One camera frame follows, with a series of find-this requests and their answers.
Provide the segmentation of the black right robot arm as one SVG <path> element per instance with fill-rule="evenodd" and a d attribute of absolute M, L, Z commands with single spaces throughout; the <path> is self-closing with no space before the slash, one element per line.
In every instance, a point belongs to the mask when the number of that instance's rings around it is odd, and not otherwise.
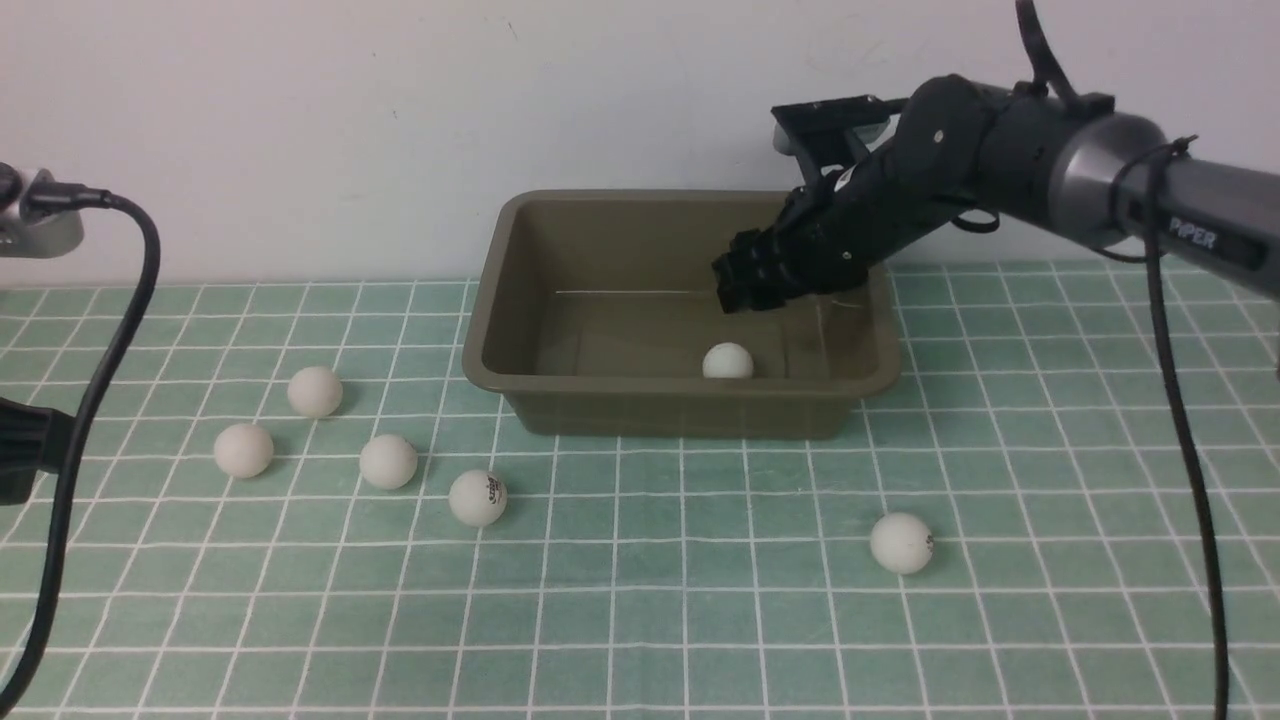
<path fill-rule="evenodd" d="M 966 211 L 1011 218 L 1096 252 L 1153 238 L 1277 297 L 1277 177 L 1187 154 L 1111 96 L 961 76 L 910 97 L 772 109 L 774 146 L 804 182 L 774 222 L 737 233 L 712 264 L 724 313 L 767 311 L 861 287 L 874 265 Z"/>

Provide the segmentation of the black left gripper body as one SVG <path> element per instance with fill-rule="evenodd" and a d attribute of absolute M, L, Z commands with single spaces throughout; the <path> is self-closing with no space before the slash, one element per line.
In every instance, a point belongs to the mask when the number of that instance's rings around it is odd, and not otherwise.
<path fill-rule="evenodd" d="M 1 505 L 26 503 L 40 473 L 59 474 L 73 418 L 51 407 L 1 398 Z"/>

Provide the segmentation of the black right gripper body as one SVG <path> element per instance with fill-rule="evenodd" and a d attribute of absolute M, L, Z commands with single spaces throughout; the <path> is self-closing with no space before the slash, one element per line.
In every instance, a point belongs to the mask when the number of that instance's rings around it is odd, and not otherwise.
<path fill-rule="evenodd" d="M 792 190 L 774 222 L 712 264 L 724 313 L 856 290 L 870 269 L 977 204 L 968 183 L 991 106 L 961 76 L 928 79 L 854 167 Z"/>

